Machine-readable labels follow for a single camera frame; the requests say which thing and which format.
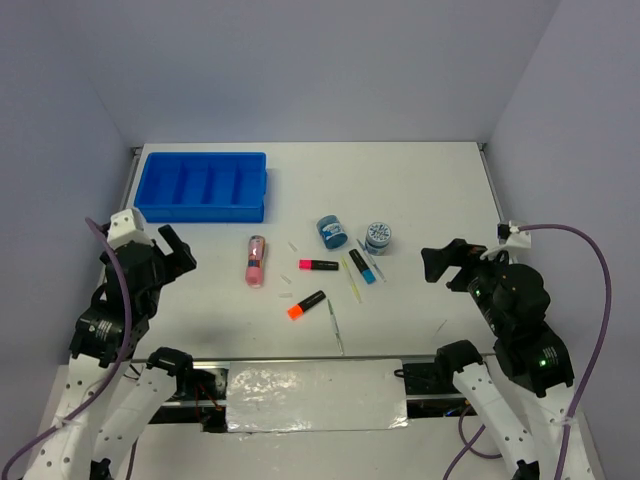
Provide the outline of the yellow thin pen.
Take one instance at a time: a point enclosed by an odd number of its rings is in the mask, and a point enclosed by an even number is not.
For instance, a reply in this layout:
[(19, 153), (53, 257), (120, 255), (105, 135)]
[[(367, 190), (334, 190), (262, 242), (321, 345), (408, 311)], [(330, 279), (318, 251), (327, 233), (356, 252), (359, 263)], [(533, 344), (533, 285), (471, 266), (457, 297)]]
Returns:
[(356, 301), (357, 301), (359, 304), (362, 304), (362, 298), (361, 298), (361, 295), (360, 295), (360, 293), (359, 293), (359, 290), (358, 290), (358, 288), (357, 288), (357, 285), (356, 285), (356, 283), (355, 283), (355, 280), (354, 280), (354, 278), (353, 278), (353, 275), (352, 275), (352, 273), (351, 273), (351, 271), (350, 271), (350, 269), (349, 269), (349, 266), (348, 266), (347, 261), (346, 261), (346, 259), (344, 258), (344, 256), (342, 256), (342, 257), (341, 257), (341, 265), (342, 265), (342, 267), (343, 267), (343, 269), (344, 269), (344, 272), (345, 272), (345, 274), (346, 274), (346, 276), (347, 276), (347, 279), (348, 279), (349, 285), (350, 285), (350, 287), (351, 287), (351, 290), (352, 290), (352, 292), (353, 292), (353, 295), (354, 295), (354, 297), (355, 297)]

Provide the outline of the green thin pen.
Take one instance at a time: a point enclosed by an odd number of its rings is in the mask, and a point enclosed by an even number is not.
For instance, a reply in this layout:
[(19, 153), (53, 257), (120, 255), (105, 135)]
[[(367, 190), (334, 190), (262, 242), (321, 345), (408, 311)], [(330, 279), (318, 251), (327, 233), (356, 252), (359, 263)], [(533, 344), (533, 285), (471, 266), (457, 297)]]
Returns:
[(337, 318), (335, 315), (335, 311), (333, 308), (333, 305), (331, 303), (331, 301), (329, 299), (327, 299), (327, 305), (328, 305), (328, 310), (329, 310), (329, 318), (330, 318), (330, 322), (331, 322), (331, 327), (336, 339), (336, 343), (340, 352), (341, 356), (345, 356), (345, 350), (344, 350), (344, 345), (342, 342), (342, 338), (341, 338), (341, 334), (340, 334), (340, 330), (339, 330), (339, 325), (337, 322)]

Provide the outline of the blue thin pen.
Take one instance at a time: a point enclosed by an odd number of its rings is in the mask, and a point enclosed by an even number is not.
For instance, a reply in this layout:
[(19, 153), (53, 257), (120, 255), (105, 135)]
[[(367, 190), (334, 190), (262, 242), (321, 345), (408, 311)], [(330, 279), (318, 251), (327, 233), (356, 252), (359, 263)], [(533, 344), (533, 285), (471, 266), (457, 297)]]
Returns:
[(377, 265), (376, 261), (374, 260), (374, 258), (371, 256), (371, 254), (369, 253), (369, 251), (367, 250), (365, 244), (359, 240), (358, 238), (356, 238), (356, 241), (361, 249), (361, 251), (364, 253), (365, 257), (367, 258), (367, 260), (369, 261), (369, 263), (371, 264), (371, 266), (374, 268), (375, 272), (378, 274), (379, 278), (386, 283), (386, 277), (384, 276), (382, 270), (379, 268), (379, 266)]

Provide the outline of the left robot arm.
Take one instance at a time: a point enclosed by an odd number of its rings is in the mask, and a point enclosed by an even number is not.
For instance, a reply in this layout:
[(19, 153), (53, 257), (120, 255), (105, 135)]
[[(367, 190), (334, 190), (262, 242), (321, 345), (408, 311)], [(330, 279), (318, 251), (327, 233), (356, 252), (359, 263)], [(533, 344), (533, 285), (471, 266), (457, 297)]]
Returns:
[(27, 479), (114, 479), (131, 469), (139, 437), (161, 405), (189, 396), (196, 385), (191, 355), (161, 347), (148, 358), (129, 394), (111, 400), (137, 344), (156, 315), (164, 286), (196, 267), (173, 228), (158, 232), (164, 253), (130, 213), (105, 226), (89, 224), (104, 247), (103, 283), (78, 318), (68, 373), (51, 426), (23, 447), (35, 458)]

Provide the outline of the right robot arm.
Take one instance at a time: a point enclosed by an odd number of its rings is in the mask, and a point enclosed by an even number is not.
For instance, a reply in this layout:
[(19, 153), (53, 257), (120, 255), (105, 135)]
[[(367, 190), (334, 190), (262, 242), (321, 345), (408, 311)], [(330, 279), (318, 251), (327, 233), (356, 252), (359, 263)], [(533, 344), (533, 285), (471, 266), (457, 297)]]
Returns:
[(569, 434), (574, 372), (569, 352), (545, 321), (550, 297), (542, 276), (513, 263), (506, 252), (454, 239), (421, 251), (425, 279), (437, 282), (450, 267), (447, 287), (467, 293), (496, 337), (494, 353), (524, 409), (519, 417), (496, 386), (474, 345), (461, 340), (438, 349), (435, 380), (469, 401), (514, 479), (591, 479), (578, 426)]

